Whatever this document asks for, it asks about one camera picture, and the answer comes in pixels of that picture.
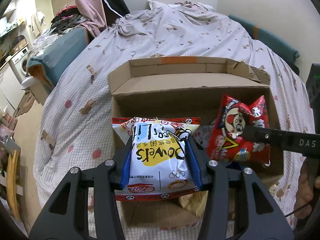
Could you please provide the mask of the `person's right hand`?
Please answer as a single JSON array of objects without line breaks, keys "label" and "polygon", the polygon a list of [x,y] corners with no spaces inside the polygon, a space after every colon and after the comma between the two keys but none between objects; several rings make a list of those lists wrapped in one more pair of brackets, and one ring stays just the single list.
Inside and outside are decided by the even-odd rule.
[{"label": "person's right hand", "polygon": [[[294,210],[308,204],[308,202],[312,201],[313,199],[313,189],[309,186],[308,176],[309,176],[308,160],[305,159],[300,170],[300,176],[298,180],[298,190],[296,193],[296,202],[294,205]],[[312,211],[311,205],[307,205],[301,210],[297,211],[295,213],[295,217],[297,219],[304,219],[308,215],[310,215],[311,211]]]}]

